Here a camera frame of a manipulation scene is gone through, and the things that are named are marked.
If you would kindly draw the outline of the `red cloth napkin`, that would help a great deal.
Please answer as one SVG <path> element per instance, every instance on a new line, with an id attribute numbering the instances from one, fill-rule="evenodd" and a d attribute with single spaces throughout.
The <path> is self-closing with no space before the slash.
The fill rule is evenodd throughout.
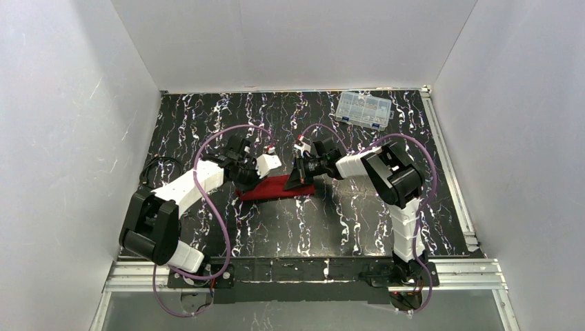
<path id="1" fill-rule="evenodd" d="M 236 190 L 237 197 L 242 201 L 270 201 L 275 199 L 287 199 L 301 195 L 312 195 L 315 193 L 314 185 L 306 185 L 299 188 L 284 190 L 289 179 L 288 175 L 266 177 L 248 192 Z"/>

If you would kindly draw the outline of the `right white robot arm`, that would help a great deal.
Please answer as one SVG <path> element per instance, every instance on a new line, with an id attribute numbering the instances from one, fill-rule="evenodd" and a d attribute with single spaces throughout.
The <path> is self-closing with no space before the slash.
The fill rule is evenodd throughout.
<path id="1" fill-rule="evenodd" d="M 389 281 L 407 283 L 422 279 L 421 264 L 426 263 L 422 236 L 415 232 L 417 210 L 425 181 L 419 167 L 397 143 L 387 143 L 366 152 L 347 155 L 331 139 L 295 145 L 297 157 L 285 191 L 307 187 L 314 178 L 326 174 L 343 180 L 368 177 L 378 196 L 388 206 L 394 241 Z"/>

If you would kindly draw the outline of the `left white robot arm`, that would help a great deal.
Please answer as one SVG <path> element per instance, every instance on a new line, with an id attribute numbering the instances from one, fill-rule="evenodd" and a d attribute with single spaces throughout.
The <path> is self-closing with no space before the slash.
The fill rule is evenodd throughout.
<path id="1" fill-rule="evenodd" d="M 233 136 L 211 153 L 200 150 L 194 168 L 154 190 L 137 190 L 130 200 L 119 234 L 119 245 L 155 265 L 167 265 L 196 280 L 205 261 L 203 252 L 180 239 L 181 216 L 209 192 L 233 183 L 242 192 L 256 188 L 281 166 L 273 148 L 254 157 L 251 143 Z"/>

